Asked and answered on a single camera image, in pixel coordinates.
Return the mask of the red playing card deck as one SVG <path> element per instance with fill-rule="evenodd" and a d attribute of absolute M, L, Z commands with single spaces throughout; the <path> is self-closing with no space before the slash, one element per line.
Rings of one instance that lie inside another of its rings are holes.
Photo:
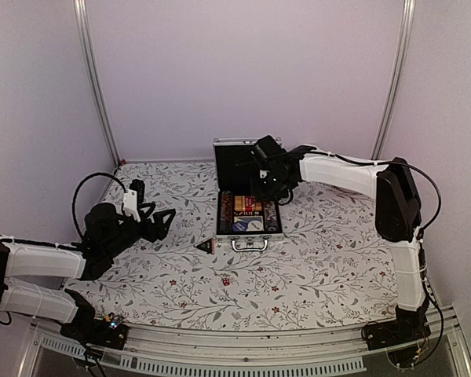
<path fill-rule="evenodd" d="M 235 211 L 262 211 L 263 204 L 261 201 L 256 200 L 253 196 L 235 196 L 234 197 L 234 210 Z"/>

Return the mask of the aluminium poker case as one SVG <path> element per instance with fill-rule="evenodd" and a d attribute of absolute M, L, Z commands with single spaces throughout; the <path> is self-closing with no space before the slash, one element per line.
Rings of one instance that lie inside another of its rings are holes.
<path fill-rule="evenodd" d="M 283 238 L 276 201 L 266 199 L 255 185 L 260 177 L 254 160 L 254 139 L 215 138 L 217 177 L 215 239 L 234 252 L 258 252 Z"/>

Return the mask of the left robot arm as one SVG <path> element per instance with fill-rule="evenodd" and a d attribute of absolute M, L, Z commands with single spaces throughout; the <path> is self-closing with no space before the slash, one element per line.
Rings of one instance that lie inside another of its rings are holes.
<path fill-rule="evenodd" d="M 78 292 L 23 282 L 24 276 L 95 281 L 138 240 L 164 240 L 176 215 L 139 204 L 122 214 L 112 203 L 99 203 L 85 216 L 86 233 L 72 246 L 7 240 L 0 236 L 0 312 L 41 317 L 64 324 L 85 341 L 95 340 L 101 325 L 95 309 Z"/>

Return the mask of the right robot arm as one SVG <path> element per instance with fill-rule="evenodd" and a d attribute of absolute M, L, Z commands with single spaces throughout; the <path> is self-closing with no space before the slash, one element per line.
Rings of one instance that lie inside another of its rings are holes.
<path fill-rule="evenodd" d="M 354 159 L 299 145 L 286 151 L 272 137 L 264 137 L 250 155 L 259 175 L 251 184 L 265 199 L 291 200 L 302 182 L 318 182 L 357 192 L 375 201 L 374 225 L 388 243 L 395 268 L 398 299 L 390 335 L 407 342 L 419 332 L 429 307 L 425 291 L 425 252 L 422 247 L 422 201 L 413 168 L 404 159 Z"/>

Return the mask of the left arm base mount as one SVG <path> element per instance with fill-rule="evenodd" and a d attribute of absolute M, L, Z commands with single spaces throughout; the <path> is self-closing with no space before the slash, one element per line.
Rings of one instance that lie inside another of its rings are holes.
<path fill-rule="evenodd" d="M 102 346 L 113 350 L 124 350 L 129 327 L 120 319 L 112 317 L 98 319 L 92 312 L 77 313 L 71 323 L 60 324 L 60 334 L 83 346 Z"/>

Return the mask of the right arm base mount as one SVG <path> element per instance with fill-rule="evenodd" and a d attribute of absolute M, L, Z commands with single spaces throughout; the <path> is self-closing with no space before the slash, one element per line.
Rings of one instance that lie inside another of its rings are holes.
<path fill-rule="evenodd" d="M 395 320 L 370 322 L 361 329 L 361 337 L 369 350 L 398 346 L 429 335 L 431 331 L 424 313 L 399 308 L 396 308 Z"/>

